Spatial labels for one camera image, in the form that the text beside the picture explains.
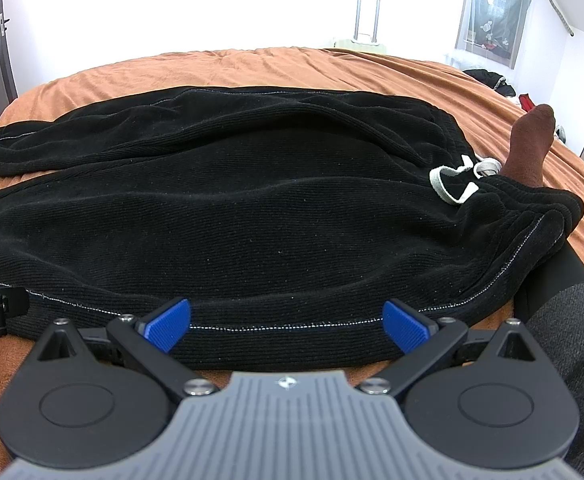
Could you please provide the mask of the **framed wall picture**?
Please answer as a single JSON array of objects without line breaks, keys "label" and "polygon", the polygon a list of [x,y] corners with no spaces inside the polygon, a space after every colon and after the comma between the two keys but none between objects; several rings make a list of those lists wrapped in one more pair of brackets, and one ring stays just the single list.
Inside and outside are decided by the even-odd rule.
[{"label": "framed wall picture", "polygon": [[463,0],[456,49],[513,68],[532,0]]}]

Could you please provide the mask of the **black corduroy pants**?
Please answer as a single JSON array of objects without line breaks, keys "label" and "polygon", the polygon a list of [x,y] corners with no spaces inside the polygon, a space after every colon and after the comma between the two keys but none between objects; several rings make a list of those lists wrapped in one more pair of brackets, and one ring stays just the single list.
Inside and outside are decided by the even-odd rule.
[{"label": "black corduroy pants", "polygon": [[584,216],[575,194],[478,177],[452,115],[404,96],[182,87],[0,128],[0,286],[13,334],[175,298],[194,370],[394,360],[396,299],[491,315]]}]

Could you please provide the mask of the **pile of dark clothes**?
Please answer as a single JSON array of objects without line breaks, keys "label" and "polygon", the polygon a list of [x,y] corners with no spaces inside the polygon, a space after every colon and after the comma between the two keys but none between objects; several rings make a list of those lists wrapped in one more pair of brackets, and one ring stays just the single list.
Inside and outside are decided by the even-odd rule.
[{"label": "pile of dark clothes", "polygon": [[470,68],[470,70],[465,70],[464,73],[481,84],[490,87],[490,89],[505,98],[513,98],[513,96],[516,96],[516,90],[508,83],[505,76],[491,72],[490,70],[484,70],[484,68]]}]

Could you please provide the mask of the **foot in brown sock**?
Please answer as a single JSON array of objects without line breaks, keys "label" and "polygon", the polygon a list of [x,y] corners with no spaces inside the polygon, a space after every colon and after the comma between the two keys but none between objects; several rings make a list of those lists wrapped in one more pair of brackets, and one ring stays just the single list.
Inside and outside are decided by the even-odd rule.
[{"label": "foot in brown sock", "polygon": [[501,176],[529,186],[542,186],[542,166],[554,142],[556,118],[547,104],[535,106],[516,119],[510,132],[509,154]]}]

